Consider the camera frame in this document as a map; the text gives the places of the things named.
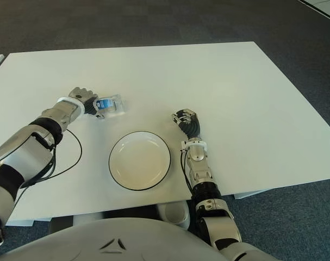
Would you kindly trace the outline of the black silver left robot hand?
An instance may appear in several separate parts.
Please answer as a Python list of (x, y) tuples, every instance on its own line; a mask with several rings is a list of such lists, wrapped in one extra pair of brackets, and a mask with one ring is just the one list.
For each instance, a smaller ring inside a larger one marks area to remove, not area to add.
[(78, 101), (83, 106), (83, 114), (92, 115), (98, 119), (104, 118), (97, 106), (99, 97), (93, 91), (76, 87), (69, 93), (69, 98)]

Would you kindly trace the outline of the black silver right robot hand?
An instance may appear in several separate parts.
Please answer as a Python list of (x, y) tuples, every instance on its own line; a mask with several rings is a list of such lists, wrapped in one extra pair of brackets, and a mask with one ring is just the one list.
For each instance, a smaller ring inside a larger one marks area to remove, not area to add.
[(201, 128), (197, 114), (190, 109), (182, 109), (172, 114), (173, 122), (188, 139), (200, 138)]

